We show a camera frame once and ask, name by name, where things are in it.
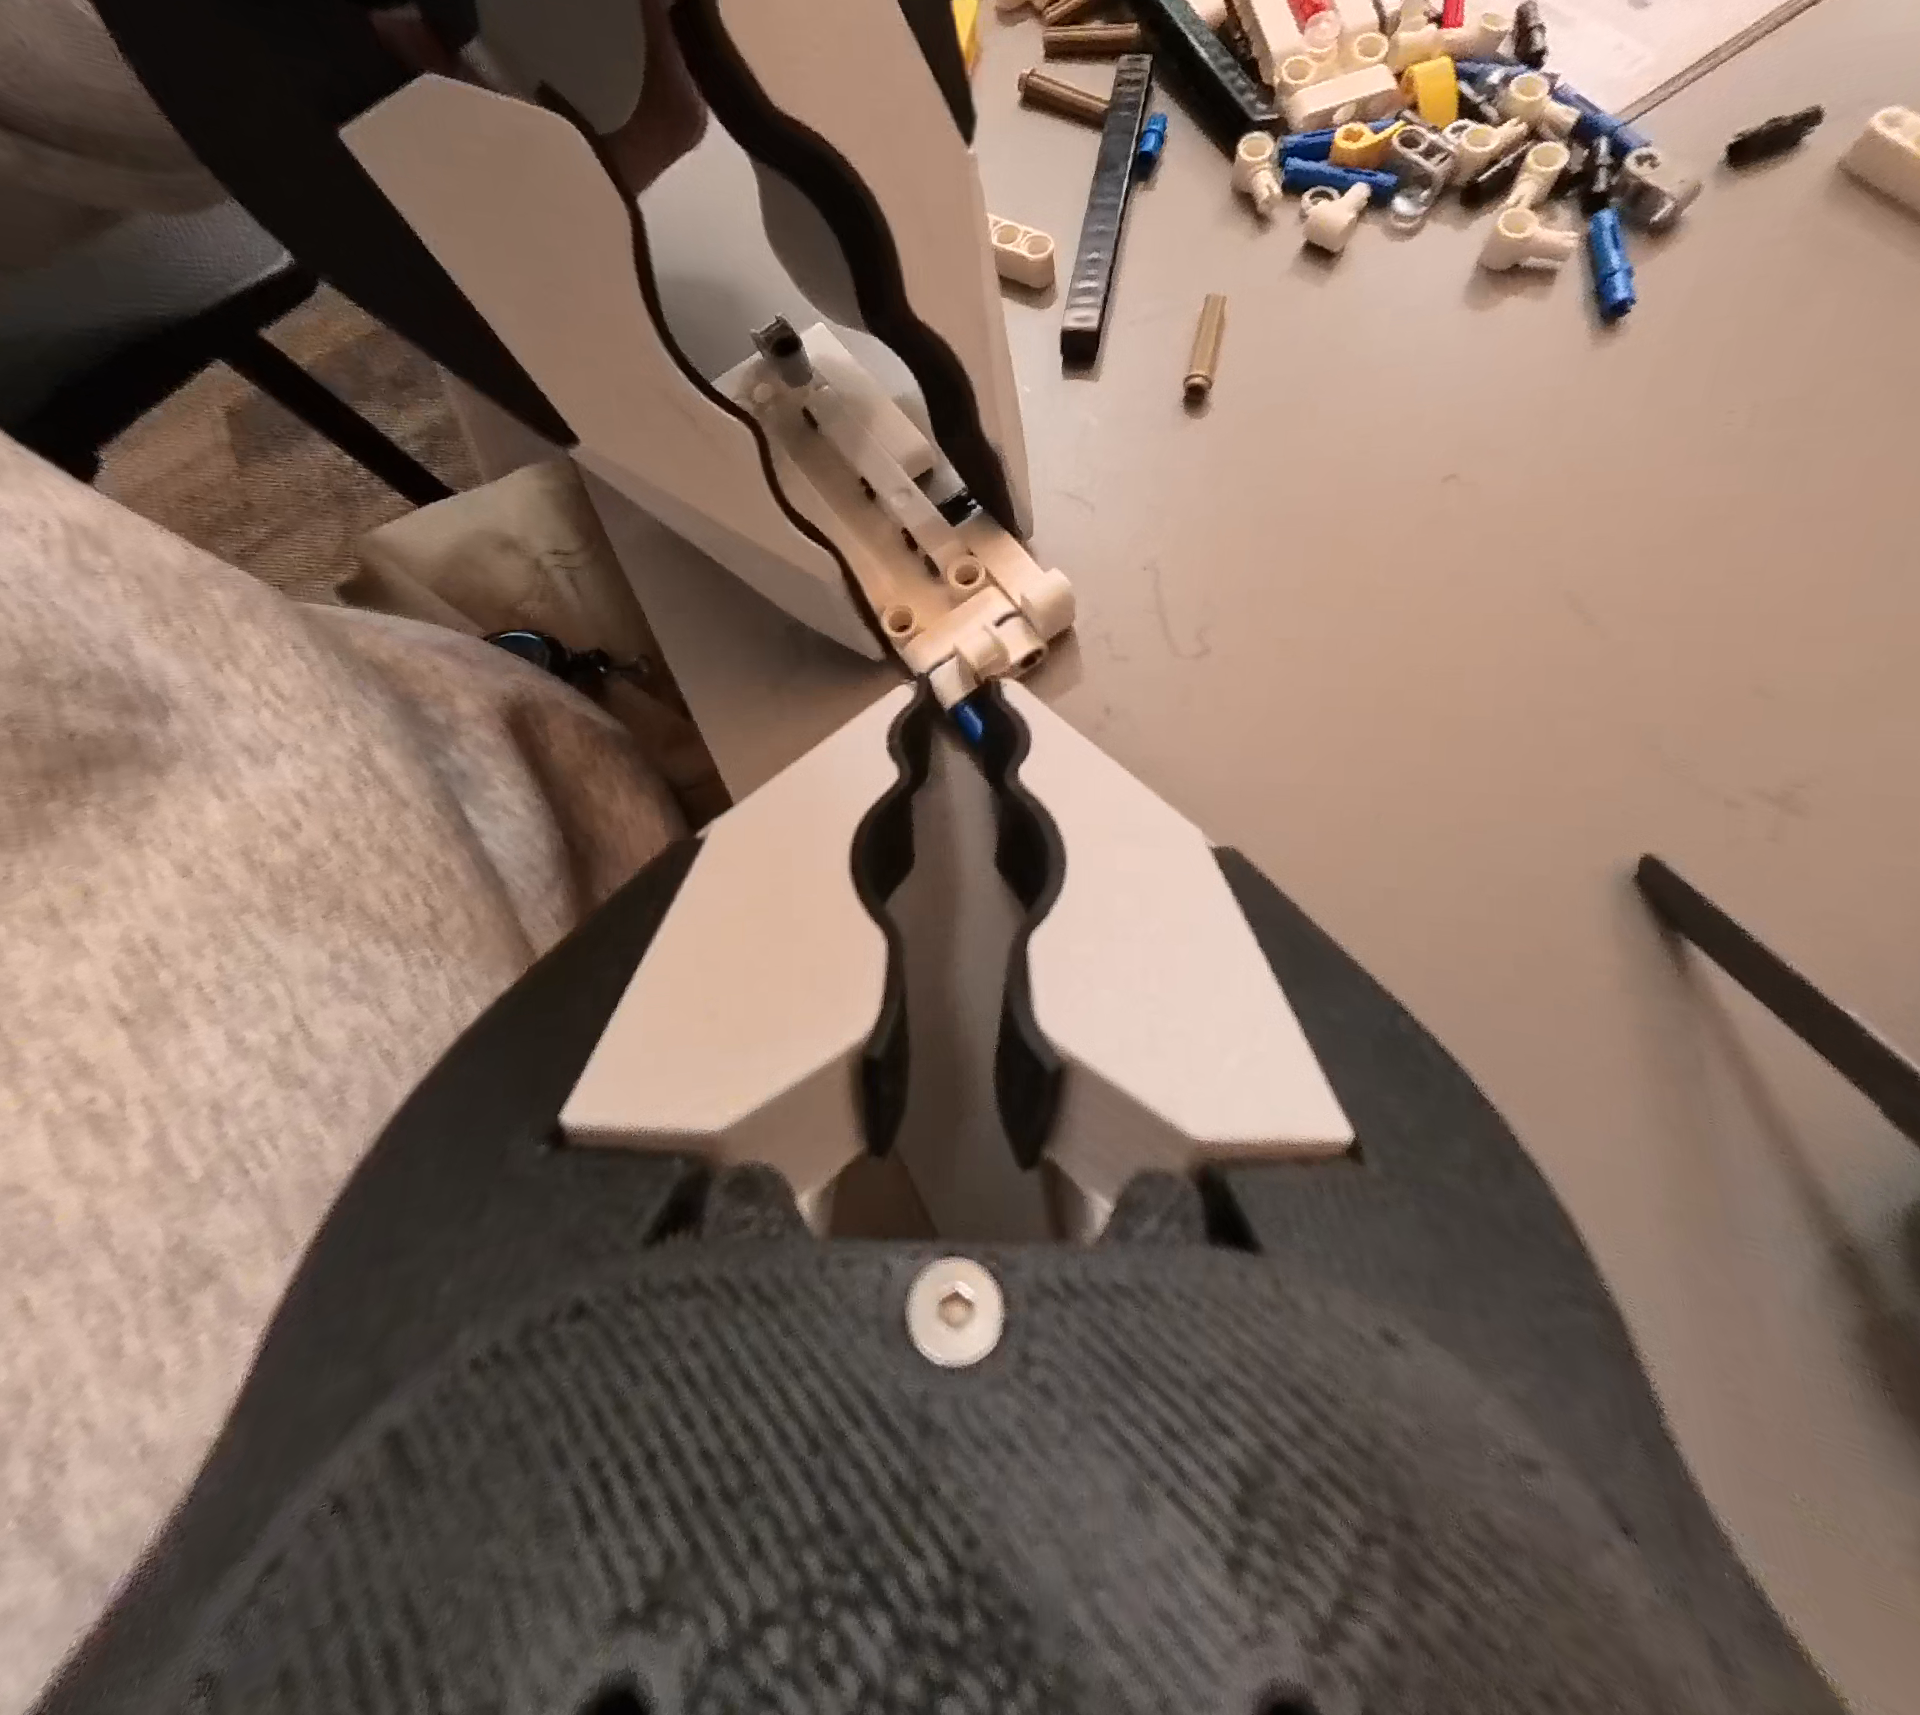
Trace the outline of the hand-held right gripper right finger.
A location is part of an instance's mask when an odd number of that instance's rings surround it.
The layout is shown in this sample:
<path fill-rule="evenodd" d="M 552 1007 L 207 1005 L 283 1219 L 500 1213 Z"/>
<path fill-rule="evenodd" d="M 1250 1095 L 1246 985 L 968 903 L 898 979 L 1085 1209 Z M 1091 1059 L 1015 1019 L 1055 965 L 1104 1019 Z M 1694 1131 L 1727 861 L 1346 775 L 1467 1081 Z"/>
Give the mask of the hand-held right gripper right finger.
<path fill-rule="evenodd" d="M 1025 687 L 978 695 L 994 863 L 1019 907 L 994 1101 L 1058 1233 L 1145 1173 L 1356 1151 L 1207 835 Z"/>

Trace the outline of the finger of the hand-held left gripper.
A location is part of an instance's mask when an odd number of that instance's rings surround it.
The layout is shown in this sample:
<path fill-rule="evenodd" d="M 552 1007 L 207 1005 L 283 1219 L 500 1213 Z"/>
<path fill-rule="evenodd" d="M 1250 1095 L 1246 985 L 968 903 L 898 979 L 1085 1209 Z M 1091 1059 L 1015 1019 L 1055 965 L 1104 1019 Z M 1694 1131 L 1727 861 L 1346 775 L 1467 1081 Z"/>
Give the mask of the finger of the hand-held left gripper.
<path fill-rule="evenodd" d="M 842 515 L 662 325 L 641 215 L 573 121 L 423 75 L 342 141 L 557 411 L 584 471 L 795 621 L 893 655 Z"/>
<path fill-rule="evenodd" d="M 1001 527 L 1033 531 L 975 113 L 948 0 L 682 0 L 682 45 L 822 313 L 899 359 L 934 447 Z"/>

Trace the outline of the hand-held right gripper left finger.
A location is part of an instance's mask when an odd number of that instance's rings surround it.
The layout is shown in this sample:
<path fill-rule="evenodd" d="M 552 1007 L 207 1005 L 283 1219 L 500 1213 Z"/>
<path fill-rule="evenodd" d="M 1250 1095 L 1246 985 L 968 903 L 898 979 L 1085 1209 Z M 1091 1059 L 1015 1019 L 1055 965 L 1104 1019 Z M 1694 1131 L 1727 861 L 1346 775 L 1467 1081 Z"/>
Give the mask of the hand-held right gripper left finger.
<path fill-rule="evenodd" d="M 568 1143 L 767 1167 L 828 1229 L 842 1175 L 904 1119 L 888 901 L 939 723 L 899 683 L 708 825 L 559 1111 Z"/>

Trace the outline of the black lego rotor blade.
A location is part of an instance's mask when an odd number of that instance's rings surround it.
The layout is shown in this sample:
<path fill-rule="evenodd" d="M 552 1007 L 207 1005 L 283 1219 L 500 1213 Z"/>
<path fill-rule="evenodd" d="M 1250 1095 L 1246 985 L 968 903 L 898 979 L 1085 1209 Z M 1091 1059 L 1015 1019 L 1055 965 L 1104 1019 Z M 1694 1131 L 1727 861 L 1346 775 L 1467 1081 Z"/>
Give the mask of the black lego rotor blade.
<path fill-rule="evenodd" d="M 1657 855 L 1643 853 L 1636 861 L 1633 887 L 1668 933 L 1759 1003 L 1910 1145 L 1917 1143 L 1916 1059 L 1824 993 Z"/>

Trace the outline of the white lego connector blue pin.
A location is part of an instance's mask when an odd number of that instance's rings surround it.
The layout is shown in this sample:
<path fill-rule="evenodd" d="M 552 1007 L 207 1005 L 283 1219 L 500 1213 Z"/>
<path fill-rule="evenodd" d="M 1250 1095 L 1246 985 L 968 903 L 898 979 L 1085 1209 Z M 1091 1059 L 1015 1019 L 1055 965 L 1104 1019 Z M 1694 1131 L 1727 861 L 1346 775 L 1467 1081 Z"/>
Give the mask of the white lego connector blue pin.
<path fill-rule="evenodd" d="M 1030 675 L 1046 659 L 1046 639 L 1019 615 L 968 623 L 918 679 L 937 701 L 960 743 L 975 751 L 988 737 L 978 695 L 1009 677 Z"/>

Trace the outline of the small black lego pin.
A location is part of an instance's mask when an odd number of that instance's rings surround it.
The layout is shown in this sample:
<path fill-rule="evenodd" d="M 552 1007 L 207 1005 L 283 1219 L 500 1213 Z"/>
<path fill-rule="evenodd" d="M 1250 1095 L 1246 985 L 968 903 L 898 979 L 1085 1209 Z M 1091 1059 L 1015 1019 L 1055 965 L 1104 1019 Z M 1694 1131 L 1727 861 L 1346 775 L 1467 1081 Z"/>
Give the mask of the small black lego pin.
<path fill-rule="evenodd" d="M 1824 123 L 1825 107 L 1811 103 L 1793 111 L 1774 113 L 1727 139 L 1722 165 L 1727 171 L 1745 171 L 1776 161 L 1801 147 Z"/>

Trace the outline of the white angled lego beam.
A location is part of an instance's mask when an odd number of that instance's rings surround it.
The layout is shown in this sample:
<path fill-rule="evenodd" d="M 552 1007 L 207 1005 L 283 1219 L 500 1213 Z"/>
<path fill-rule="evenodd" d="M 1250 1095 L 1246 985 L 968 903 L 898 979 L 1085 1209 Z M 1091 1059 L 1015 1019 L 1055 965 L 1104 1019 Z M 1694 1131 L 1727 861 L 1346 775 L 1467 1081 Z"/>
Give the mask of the white angled lego beam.
<path fill-rule="evenodd" d="M 1920 207 L 1917 125 L 1917 109 L 1883 105 L 1865 119 L 1837 159 L 1837 167 L 1860 187 L 1912 217 Z"/>

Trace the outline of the long black lego beam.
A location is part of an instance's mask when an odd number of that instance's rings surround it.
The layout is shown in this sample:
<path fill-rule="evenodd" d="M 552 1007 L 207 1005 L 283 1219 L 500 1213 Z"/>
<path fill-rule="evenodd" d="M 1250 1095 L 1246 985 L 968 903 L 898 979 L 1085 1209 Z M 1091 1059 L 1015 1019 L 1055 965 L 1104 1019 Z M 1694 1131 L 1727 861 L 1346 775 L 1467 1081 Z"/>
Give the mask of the long black lego beam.
<path fill-rule="evenodd" d="M 1091 369 L 1105 335 L 1151 89 L 1151 57 L 1143 51 L 1121 55 L 1100 127 L 1062 305 L 1060 355 L 1067 373 Z"/>

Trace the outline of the white lego frame assembly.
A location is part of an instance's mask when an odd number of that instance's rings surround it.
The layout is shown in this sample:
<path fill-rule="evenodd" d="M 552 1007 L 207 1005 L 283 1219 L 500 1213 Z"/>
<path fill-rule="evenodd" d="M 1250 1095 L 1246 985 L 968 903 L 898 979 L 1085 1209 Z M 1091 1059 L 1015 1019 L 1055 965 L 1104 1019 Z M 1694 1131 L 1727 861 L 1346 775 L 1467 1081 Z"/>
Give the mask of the white lego frame assembly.
<path fill-rule="evenodd" d="M 779 489 L 837 551 L 904 671 L 968 623 L 1024 617 L 1050 647 L 1075 623 L 1067 575 L 1040 565 L 826 327 L 786 317 L 719 379 L 766 435 Z"/>

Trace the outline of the dark teal lego beam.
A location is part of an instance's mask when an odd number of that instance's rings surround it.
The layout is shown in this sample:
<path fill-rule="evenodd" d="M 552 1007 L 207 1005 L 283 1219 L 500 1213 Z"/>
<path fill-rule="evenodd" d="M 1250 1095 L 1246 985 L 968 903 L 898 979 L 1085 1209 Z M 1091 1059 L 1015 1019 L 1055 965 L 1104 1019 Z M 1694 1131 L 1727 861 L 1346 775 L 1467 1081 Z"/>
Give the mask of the dark teal lego beam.
<path fill-rule="evenodd" d="M 1155 59 L 1196 123 L 1226 151 L 1253 131 L 1284 127 L 1261 87 L 1188 0 L 1120 0 L 1140 23 Z"/>

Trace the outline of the pile of small lego pieces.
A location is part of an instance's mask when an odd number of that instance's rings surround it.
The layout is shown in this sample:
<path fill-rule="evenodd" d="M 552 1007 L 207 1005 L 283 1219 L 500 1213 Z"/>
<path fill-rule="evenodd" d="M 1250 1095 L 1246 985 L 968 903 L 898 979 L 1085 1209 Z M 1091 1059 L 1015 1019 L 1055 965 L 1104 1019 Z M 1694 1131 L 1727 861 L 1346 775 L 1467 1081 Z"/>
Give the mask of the pile of small lego pieces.
<path fill-rule="evenodd" d="M 1445 205 L 1479 217 L 1481 275 L 1549 277 L 1584 263 L 1602 323 L 1631 313 L 1627 235 L 1664 235 L 1703 179 L 1552 67 L 1544 5 L 1469 0 L 1282 0 L 1241 7 L 1274 119 L 1234 143 L 1232 185 L 1259 219 L 1298 217 L 1307 257 L 1333 261 L 1365 217 L 1415 235 Z"/>

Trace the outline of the person's grey sweatsuit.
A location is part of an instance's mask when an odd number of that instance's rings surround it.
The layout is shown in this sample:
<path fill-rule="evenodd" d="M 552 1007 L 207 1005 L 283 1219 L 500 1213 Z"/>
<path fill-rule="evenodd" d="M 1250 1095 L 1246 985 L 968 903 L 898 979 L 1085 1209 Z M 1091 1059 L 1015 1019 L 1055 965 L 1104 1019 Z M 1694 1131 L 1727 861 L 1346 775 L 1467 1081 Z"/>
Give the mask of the person's grey sweatsuit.
<path fill-rule="evenodd" d="M 4 1710 L 179 1505 L 396 1109 L 686 825 L 572 687 L 4 437 Z"/>

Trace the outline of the beige cloth bag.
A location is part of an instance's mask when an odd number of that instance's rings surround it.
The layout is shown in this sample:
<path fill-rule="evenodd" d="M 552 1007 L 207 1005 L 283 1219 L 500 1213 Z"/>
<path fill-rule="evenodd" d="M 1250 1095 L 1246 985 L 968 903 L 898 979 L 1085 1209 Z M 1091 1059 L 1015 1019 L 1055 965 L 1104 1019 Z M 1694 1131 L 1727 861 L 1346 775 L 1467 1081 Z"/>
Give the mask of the beige cloth bag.
<path fill-rule="evenodd" d="M 570 459 L 371 527 L 337 585 L 344 605 L 473 637 L 540 635 L 570 677 L 660 681 L 660 643 Z"/>

